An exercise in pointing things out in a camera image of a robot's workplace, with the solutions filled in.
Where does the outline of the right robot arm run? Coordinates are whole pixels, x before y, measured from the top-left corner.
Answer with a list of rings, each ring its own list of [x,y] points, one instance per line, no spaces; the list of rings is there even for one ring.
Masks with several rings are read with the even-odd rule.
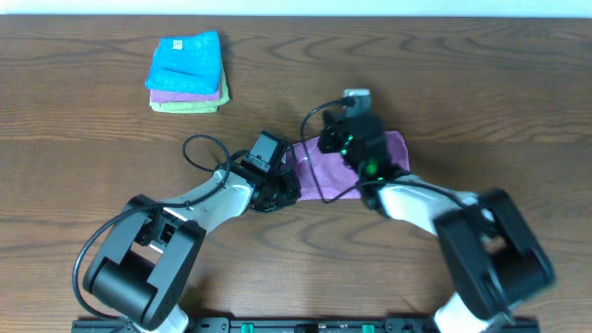
[[[395,164],[381,120],[323,114],[322,153],[338,153],[356,175],[364,204],[437,236],[455,292],[433,316],[439,332],[498,332],[513,309],[550,286],[555,273],[504,190],[453,191]]]

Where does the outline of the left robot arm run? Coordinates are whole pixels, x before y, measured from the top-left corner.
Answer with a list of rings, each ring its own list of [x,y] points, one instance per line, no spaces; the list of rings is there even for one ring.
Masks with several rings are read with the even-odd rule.
[[[209,180],[163,202],[139,194],[100,228],[105,241],[74,281],[141,332],[183,332],[179,297],[205,236],[249,209],[271,213],[300,198],[291,168],[246,161],[219,166]]]

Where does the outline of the large purple microfiber cloth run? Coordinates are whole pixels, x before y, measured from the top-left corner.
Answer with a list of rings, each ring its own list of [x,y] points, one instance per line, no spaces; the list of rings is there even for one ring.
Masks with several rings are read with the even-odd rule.
[[[408,149],[401,134],[396,131],[385,133],[388,153],[391,161],[405,170],[410,169]],[[357,181],[356,172],[347,166],[339,153],[322,154],[318,148],[319,137],[305,142],[312,158],[313,171],[317,177],[321,192],[325,199],[333,199],[348,190]],[[304,154],[302,143],[293,145],[295,161],[292,161],[290,150],[284,154],[283,162],[293,166],[301,185],[300,201],[320,200],[313,176],[308,167],[308,158]]]

